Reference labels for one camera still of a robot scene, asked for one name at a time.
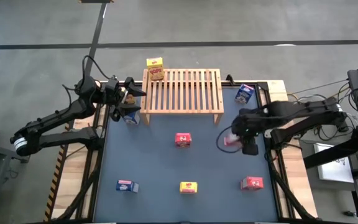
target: blue table surface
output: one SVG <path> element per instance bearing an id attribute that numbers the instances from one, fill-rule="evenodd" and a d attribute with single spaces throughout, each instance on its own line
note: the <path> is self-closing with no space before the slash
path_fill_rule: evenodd
<path id="1" fill-rule="evenodd" d="M 226 154 L 215 146 L 240 108 L 257 107 L 255 94 L 241 105 L 234 101 L 236 92 L 223 89 L 224 115 L 218 125 L 210 114 L 152 115 L 150 126 L 109 122 L 94 221 L 277 221 L 262 135 L 256 138 L 258 156 Z M 191 133 L 189 149 L 175 147 L 176 133 Z M 241 191 L 240 181 L 247 176 L 263 177 L 264 189 Z M 117 180 L 139 183 L 139 192 L 116 191 Z M 180 194 L 181 181 L 197 182 L 198 193 Z"/>

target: blue snack box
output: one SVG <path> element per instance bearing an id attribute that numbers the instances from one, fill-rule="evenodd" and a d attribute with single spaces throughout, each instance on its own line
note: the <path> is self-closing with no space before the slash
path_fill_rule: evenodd
<path id="1" fill-rule="evenodd" d="M 139 184 L 130 180 L 118 180 L 116 190 L 137 193 L 139 190 Z"/>
<path id="2" fill-rule="evenodd" d="M 254 88 L 251 86 L 242 84 L 234 100 L 238 103 L 248 103 L 254 91 Z"/>
<path id="3" fill-rule="evenodd" d="M 138 111 L 133 112 L 133 113 L 130 113 L 130 114 L 127 115 L 127 116 L 124 116 L 124 117 L 123 117 L 123 120 L 124 120 L 125 123 L 127 123 L 127 124 L 136 124 L 136 125 L 138 125 L 138 124 L 139 124 L 139 121 L 140 121 L 140 116 L 139 116 L 139 114 L 138 114 Z"/>

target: gray floor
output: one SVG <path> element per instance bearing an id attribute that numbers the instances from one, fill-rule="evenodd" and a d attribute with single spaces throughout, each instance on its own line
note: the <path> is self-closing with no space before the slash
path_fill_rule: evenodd
<path id="1" fill-rule="evenodd" d="M 99 10 L 76 0 L 0 0 L 0 44 L 90 43 Z M 99 42 L 353 39 L 358 0 L 118 0 L 107 8 Z M 0 146 L 10 147 L 9 137 L 28 121 L 67 106 L 61 84 L 80 79 L 88 52 L 0 50 Z M 358 45 L 99 49 L 95 56 L 107 74 L 137 80 L 148 57 L 163 57 L 169 68 L 220 68 L 235 79 L 281 79 L 298 91 L 345 79 L 358 68 Z M 329 96 L 340 86 L 300 96 Z M 56 149 L 44 149 L 27 165 L 12 163 L 20 174 L 4 184 L 0 223 L 43 219 L 56 156 Z M 313 196 L 321 218 L 358 223 L 341 215 L 354 209 L 349 192 L 313 189 Z"/>

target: wooden platform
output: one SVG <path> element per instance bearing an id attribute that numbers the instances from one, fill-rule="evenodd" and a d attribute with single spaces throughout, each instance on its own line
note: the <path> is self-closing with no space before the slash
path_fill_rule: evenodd
<path id="1" fill-rule="evenodd" d="M 239 82 L 247 82 L 247 83 L 257 83 L 257 82 L 267 82 L 268 89 L 270 93 L 270 99 L 272 101 L 280 100 L 287 101 L 287 91 L 285 89 L 283 80 L 241 80 Z M 260 91 L 262 96 L 262 101 L 264 100 L 264 94 Z M 102 120 L 104 118 L 103 111 L 100 114 L 98 124 L 102 124 Z M 80 129 L 87 127 L 89 124 L 92 125 L 93 116 L 82 119 L 75 120 L 74 128 Z M 293 122 L 288 123 L 286 126 L 291 126 Z M 292 140 L 291 144 L 299 146 L 299 142 L 296 140 Z M 81 144 L 71 144 L 69 145 L 68 152 L 75 151 L 80 147 Z M 59 215 L 63 213 L 63 211 L 69 206 L 69 204 L 75 198 L 75 195 L 78 193 L 81 180 L 84 173 L 85 160 L 87 156 L 87 150 L 83 149 L 82 151 L 76 153 L 72 157 L 69 157 L 67 160 L 64 160 L 65 154 L 64 150 L 61 150 L 59 153 L 59 158 L 57 159 L 57 169 L 55 171 L 55 175 L 52 180 L 51 193 L 47 200 L 47 208 L 45 211 L 45 221 L 50 220 L 51 218 L 57 218 Z M 312 214 L 314 217 L 317 217 L 316 207 L 314 205 L 313 196 L 311 194 L 310 184 L 308 180 L 308 176 L 306 173 L 306 168 L 303 163 L 302 153 L 298 148 L 295 147 L 286 147 L 282 151 L 283 160 L 285 163 L 285 170 L 287 172 L 288 183 L 291 191 L 294 193 L 295 197 L 299 200 L 299 202 L 304 206 L 304 208 Z M 280 196 L 280 204 L 283 209 L 283 216 L 289 217 L 287 207 L 286 198 L 279 188 L 279 196 Z M 87 193 L 85 198 L 85 209 L 83 210 L 83 217 L 87 214 L 88 205 L 89 205 L 89 194 L 90 190 Z"/>
<path id="2" fill-rule="evenodd" d="M 143 71 L 141 117 L 150 124 L 152 114 L 213 114 L 218 124 L 223 115 L 219 69 L 164 69 L 163 80 L 152 81 Z"/>

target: yellow box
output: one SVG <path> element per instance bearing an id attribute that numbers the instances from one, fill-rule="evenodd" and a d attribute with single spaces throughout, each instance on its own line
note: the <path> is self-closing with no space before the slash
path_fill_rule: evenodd
<path id="1" fill-rule="evenodd" d="M 195 194 L 197 193 L 197 182 L 180 182 L 180 193 Z"/>
<path id="2" fill-rule="evenodd" d="M 147 70 L 151 80 L 162 80 L 164 79 L 164 66 L 162 58 L 148 58 L 146 60 Z"/>

